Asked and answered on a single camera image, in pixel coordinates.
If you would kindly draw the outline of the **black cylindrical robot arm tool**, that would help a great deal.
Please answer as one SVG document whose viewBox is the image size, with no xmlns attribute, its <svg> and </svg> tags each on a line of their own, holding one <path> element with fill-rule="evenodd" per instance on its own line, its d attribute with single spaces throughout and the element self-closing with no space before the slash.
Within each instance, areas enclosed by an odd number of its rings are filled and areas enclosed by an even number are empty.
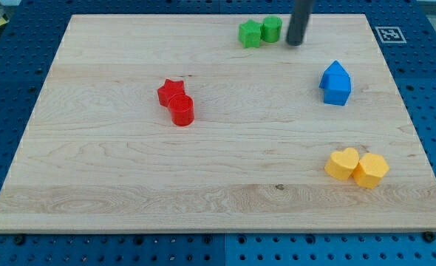
<svg viewBox="0 0 436 266">
<path fill-rule="evenodd" d="M 310 14 L 315 0 L 295 0 L 286 35 L 286 43 L 290 46 L 300 46 L 305 37 Z"/>
</svg>

